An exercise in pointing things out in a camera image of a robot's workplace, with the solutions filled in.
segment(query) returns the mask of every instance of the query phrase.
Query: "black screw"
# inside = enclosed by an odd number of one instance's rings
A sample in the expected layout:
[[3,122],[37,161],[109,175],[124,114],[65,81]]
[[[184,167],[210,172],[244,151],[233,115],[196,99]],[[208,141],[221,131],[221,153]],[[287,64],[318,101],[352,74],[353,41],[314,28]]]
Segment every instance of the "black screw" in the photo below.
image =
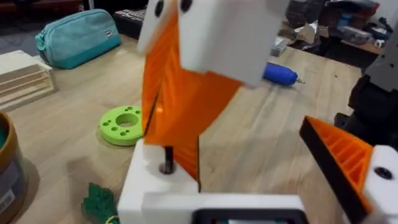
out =
[[170,175],[174,173],[175,166],[173,147],[165,147],[165,162],[159,166],[159,171],[165,175]]
[[186,13],[191,8],[191,5],[192,0],[181,0],[180,9],[183,13]]
[[159,0],[157,2],[157,4],[156,4],[156,7],[155,7],[155,16],[156,17],[158,17],[158,18],[160,17],[160,15],[161,15],[161,13],[163,11],[163,6],[164,6],[163,0]]
[[394,177],[392,176],[391,171],[387,170],[384,167],[376,167],[374,168],[374,172],[381,178],[386,180],[392,180]]

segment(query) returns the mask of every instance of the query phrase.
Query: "green plastic part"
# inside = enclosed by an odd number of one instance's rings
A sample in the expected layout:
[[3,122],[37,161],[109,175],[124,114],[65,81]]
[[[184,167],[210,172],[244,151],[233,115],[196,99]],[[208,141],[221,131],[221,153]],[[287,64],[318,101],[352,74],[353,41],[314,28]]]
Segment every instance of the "green plastic part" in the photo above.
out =
[[117,146],[133,146],[142,137],[141,109],[120,106],[109,110],[99,122],[105,141]]
[[120,224],[114,195],[110,189],[90,183],[88,197],[83,199],[81,211],[97,224]]

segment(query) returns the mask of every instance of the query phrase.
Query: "teal pencil case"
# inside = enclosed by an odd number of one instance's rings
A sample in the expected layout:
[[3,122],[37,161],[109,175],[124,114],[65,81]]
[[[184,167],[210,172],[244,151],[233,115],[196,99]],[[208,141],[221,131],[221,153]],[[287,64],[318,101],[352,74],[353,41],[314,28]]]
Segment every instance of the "teal pencil case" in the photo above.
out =
[[78,12],[47,24],[35,39],[44,61],[66,69],[75,68],[120,44],[112,16],[102,9]]

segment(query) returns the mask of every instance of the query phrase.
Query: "yellow wire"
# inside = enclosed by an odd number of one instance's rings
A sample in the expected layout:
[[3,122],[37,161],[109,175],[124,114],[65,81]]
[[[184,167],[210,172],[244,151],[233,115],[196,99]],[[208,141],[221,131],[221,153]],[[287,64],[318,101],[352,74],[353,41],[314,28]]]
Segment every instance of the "yellow wire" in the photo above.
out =
[[113,216],[109,217],[107,219],[107,221],[105,222],[105,224],[111,224],[111,221],[113,221],[115,218],[119,218],[119,216],[113,215]]

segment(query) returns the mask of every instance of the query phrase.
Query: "white label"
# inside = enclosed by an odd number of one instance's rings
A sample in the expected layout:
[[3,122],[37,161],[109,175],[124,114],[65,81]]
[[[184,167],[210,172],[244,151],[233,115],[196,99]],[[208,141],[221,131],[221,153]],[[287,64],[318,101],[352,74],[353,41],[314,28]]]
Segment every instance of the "white label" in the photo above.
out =
[[113,37],[113,32],[111,30],[107,30],[107,31],[105,31],[105,35],[109,39],[109,38]]
[[14,200],[15,195],[10,189],[5,195],[0,198],[0,214],[2,214],[2,212],[4,212]]
[[282,41],[284,41],[283,38],[281,38],[281,37],[276,37],[276,40],[275,40],[274,45],[279,45]]

